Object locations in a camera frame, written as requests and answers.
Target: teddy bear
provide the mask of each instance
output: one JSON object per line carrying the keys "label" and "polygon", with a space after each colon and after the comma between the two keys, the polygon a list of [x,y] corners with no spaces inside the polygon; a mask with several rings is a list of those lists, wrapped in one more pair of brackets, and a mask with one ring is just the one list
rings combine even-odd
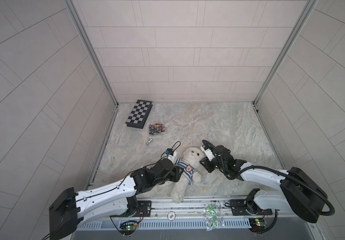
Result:
{"label": "teddy bear", "polygon": [[202,176],[196,170],[199,168],[199,161],[204,158],[204,153],[196,147],[189,147],[183,152],[183,159],[175,157],[174,166],[184,169],[178,182],[175,183],[171,191],[171,199],[175,203],[181,203],[184,199],[184,193],[188,185],[192,182],[200,183]]}

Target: chessboard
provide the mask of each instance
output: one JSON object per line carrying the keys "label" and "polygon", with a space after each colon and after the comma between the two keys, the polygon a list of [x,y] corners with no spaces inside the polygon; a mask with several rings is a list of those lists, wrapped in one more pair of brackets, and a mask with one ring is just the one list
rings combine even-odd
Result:
{"label": "chessboard", "polygon": [[138,100],[127,118],[127,127],[143,128],[152,108],[151,101]]}

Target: side wall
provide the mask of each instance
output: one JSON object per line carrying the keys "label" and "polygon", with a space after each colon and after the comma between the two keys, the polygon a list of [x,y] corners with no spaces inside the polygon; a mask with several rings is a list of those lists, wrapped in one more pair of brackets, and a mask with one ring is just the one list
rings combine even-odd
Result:
{"label": "side wall", "polygon": [[119,102],[253,101],[306,3],[73,2]]}
{"label": "side wall", "polygon": [[62,0],[0,0],[0,240],[41,239],[85,187],[114,104]]}
{"label": "side wall", "polygon": [[345,0],[319,0],[257,107],[286,167],[334,205],[329,239],[345,239]]}

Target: teddy bear face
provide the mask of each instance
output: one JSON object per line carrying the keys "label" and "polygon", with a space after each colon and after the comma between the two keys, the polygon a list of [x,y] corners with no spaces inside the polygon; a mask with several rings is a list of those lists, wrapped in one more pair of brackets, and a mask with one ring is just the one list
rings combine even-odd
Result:
{"label": "teddy bear face", "polygon": [[199,161],[204,158],[204,153],[196,147],[189,147],[183,152],[183,159],[193,167],[200,166]]}

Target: blue and white striped sweater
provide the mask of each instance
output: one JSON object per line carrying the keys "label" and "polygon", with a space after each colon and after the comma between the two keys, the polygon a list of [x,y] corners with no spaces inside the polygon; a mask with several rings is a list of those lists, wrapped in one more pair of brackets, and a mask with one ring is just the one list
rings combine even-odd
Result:
{"label": "blue and white striped sweater", "polygon": [[185,162],[183,159],[178,158],[178,157],[176,158],[174,162],[174,166],[178,166],[184,169],[182,174],[184,174],[187,177],[187,179],[189,180],[189,184],[191,185],[192,177],[194,176],[194,173],[196,172],[196,170],[187,162]]}

